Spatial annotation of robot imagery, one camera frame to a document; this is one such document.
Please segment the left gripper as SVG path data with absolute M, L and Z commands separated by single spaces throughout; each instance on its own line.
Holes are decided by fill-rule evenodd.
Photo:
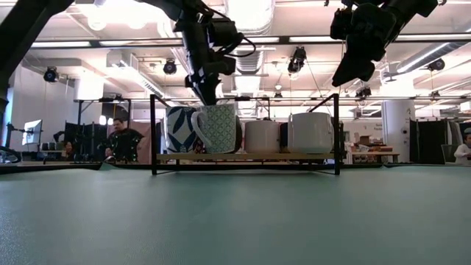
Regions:
M 236 70 L 236 60 L 229 56 L 236 48 L 235 30 L 236 24 L 229 18 L 186 19 L 175 25 L 175 31 L 182 33 L 191 67 L 185 86 L 192 89 L 203 105 L 217 103 L 219 74 L 231 75 Z

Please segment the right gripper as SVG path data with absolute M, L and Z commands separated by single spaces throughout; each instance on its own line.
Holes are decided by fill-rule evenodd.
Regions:
M 371 2 L 359 4 L 351 18 L 351 32 L 347 35 L 347 54 L 343 56 L 332 85 L 343 85 L 354 78 L 366 82 L 375 73 L 375 64 L 386 53 L 396 16 Z

